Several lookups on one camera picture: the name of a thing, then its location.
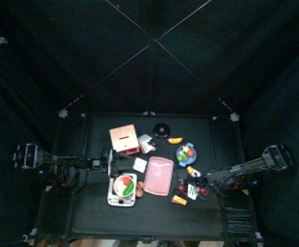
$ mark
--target green object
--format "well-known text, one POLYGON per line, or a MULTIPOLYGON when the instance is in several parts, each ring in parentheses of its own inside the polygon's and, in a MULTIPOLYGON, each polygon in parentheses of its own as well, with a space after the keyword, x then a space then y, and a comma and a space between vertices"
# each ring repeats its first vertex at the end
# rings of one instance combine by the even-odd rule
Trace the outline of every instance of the green object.
POLYGON ((187 155, 185 155, 185 153, 183 152, 179 156, 177 156, 177 160, 179 161, 183 161, 183 160, 185 160, 187 159, 187 155))
POLYGON ((122 193, 124 197, 128 196, 128 194, 132 192, 132 190, 133 190, 133 182, 130 182, 128 184, 126 188, 124 189, 124 193, 122 193))

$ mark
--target tomato slice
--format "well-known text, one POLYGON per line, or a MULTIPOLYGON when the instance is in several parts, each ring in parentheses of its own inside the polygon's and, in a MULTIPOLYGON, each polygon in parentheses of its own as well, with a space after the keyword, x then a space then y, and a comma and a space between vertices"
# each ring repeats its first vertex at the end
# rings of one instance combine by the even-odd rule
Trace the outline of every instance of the tomato slice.
POLYGON ((130 183, 130 178, 122 177, 122 182, 124 182, 124 185, 128 185, 130 183))
POLYGON ((193 157, 193 156, 195 156, 195 152, 193 152, 192 150, 188 150, 188 151, 187 151, 187 156, 188 156, 188 157, 193 157))

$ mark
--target yellow object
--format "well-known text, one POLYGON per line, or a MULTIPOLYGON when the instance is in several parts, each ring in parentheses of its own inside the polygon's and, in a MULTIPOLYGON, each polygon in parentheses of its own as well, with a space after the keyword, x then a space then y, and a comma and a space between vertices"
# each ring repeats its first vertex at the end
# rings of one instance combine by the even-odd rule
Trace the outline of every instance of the yellow object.
POLYGON ((183 141, 183 137, 168 138, 168 142, 169 142, 170 144, 179 144, 179 143, 181 143, 181 141, 183 141))
POLYGON ((176 203, 176 204, 181 204, 184 206, 187 205, 187 201, 179 196, 173 196, 172 202, 176 203))
POLYGON ((201 173, 192 166, 187 167, 187 172, 192 177, 200 177, 201 173))
POLYGON ((187 167, 187 172, 189 173, 189 175, 193 173, 195 171, 195 168, 192 166, 188 166, 187 167))

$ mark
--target small container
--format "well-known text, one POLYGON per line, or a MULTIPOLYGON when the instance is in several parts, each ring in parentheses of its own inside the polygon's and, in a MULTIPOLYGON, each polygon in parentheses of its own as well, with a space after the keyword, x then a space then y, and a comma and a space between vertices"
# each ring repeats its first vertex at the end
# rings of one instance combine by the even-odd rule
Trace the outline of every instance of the small container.
POLYGON ((201 176, 201 173, 200 173, 197 170, 195 170, 195 168, 193 168, 192 166, 188 166, 188 167, 187 167, 187 172, 188 172, 188 174, 189 174, 193 178, 197 178, 197 177, 201 176))

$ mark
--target metal rod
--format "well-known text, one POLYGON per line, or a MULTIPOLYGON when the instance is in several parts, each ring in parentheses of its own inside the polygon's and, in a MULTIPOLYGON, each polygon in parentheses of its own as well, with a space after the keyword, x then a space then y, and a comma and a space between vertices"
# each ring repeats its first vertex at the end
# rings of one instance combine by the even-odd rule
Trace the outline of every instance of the metal rod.
POLYGON ((208 3, 211 0, 205 1, 157 38, 162 38, 208 3))
POLYGON ((113 7, 113 9, 129 20, 129 22, 148 35, 148 32, 134 23, 134 21, 125 15, 125 13, 110 3, 110 1, 105 0, 105 2, 113 7))
MULTIPOLYGON (((149 47, 149 45, 144 46, 144 48, 134 53, 109 73, 104 76, 104 78, 88 89, 86 94, 93 90, 93 88, 149 47)), ((85 94, 78 95, 61 110, 68 109, 82 97, 85 94)))
POLYGON ((197 82, 204 85, 204 82, 200 80, 200 78, 193 74, 193 72, 183 65, 183 63, 176 59, 176 57, 170 54, 170 52, 168 51, 168 49, 162 46, 162 44, 154 40, 154 42, 157 43, 157 45, 161 47, 161 49, 166 52, 166 54, 170 56, 170 58, 176 61, 176 63, 184 67, 184 69, 188 71, 188 73, 195 77, 195 79, 197 80, 197 82))
MULTIPOLYGON (((162 44, 154 40, 156 44, 161 47, 161 49, 166 52, 166 54, 170 56, 170 58, 176 61, 176 63, 184 67, 184 69, 188 71, 188 73, 195 77, 196 81, 205 87, 205 83, 200 80, 200 78, 195 75, 195 73, 184 66, 184 64, 177 60, 177 58, 172 55, 172 53, 168 51, 168 49, 162 46, 162 44)), ((211 90, 207 90, 212 96, 215 96, 213 92, 211 90)), ((229 110, 231 113, 233 113, 233 109, 228 106, 228 104, 224 102, 224 100, 217 96, 216 97, 220 103, 225 106, 225 108, 229 110)))
POLYGON ((93 88, 117 71, 120 68, 149 47, 149 45, 145 45, 144 48, 137 51, 130 58, 128 58, 110 72, 108 75, 104 76, 104 78, 89 88, 88 92, 93 90, 93 88))

